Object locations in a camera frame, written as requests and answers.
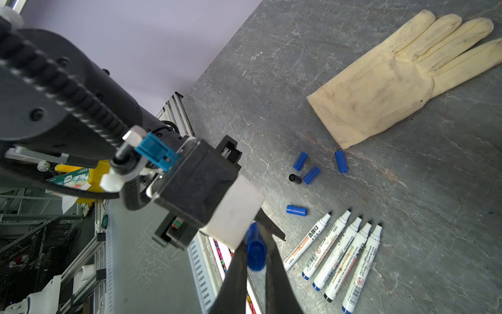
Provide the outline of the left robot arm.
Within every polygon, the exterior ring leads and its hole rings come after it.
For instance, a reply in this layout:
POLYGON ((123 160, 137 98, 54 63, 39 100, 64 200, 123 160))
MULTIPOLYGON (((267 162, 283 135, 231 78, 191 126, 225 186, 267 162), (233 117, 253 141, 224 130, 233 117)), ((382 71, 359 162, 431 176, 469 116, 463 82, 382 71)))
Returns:
POLYGON ((154 233, 161 245, 185 249, 201 232, 236 249, 253 222, 284 239, 261 207, 264 195, 240 173, 241 155, 230 136, 212 146, 157 119, 61 35, 1 19, 2 175, 68 196, 121 199, 130 211, 154 202, 169 213, 154 233), (111 168, 101 192, 65 187, 7 158, 13 147, 111 168))

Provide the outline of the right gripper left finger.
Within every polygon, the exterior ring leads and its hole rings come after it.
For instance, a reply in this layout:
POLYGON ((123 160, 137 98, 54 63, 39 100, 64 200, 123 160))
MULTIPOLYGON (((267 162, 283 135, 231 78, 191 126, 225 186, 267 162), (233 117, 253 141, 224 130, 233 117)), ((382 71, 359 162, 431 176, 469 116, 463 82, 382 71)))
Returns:
POLYGON ((247 275, 247 246, 242 239, 209 313, 246 313, 247 275))

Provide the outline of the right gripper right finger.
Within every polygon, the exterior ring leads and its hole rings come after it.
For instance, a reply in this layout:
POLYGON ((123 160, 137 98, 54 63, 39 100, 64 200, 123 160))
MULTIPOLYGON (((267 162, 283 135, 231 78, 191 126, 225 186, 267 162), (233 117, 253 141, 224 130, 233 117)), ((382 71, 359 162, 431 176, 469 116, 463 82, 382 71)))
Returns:
POLYGON ((258 225, 267 246, 265 275, 266 313, 303 313, 291 288, 279 250, 272 235, 263 225, 258 225))

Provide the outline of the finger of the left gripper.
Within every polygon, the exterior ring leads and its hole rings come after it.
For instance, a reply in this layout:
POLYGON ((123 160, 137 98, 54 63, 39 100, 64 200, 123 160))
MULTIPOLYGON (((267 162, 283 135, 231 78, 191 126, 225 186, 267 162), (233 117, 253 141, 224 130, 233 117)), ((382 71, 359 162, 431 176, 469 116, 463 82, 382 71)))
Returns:
POLYGON ((257 212, 255 221, 263 225, 268 232, 275 235, 278 239, 286 241, 285 233, 265 214, 263 209, 257 212))

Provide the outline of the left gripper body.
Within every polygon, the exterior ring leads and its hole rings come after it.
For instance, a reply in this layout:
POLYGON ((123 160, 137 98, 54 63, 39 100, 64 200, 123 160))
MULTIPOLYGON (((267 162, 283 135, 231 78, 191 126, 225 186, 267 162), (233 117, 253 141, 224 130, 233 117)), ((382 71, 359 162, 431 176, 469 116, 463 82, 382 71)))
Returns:
POLYGON ((241 151, 233 138, 225 136, 217 147, 188 139, 177 154, 173 167, 150 186, 154 204, 168 211, 152 239, 162 247, 184 251, 237 180, 241 151))

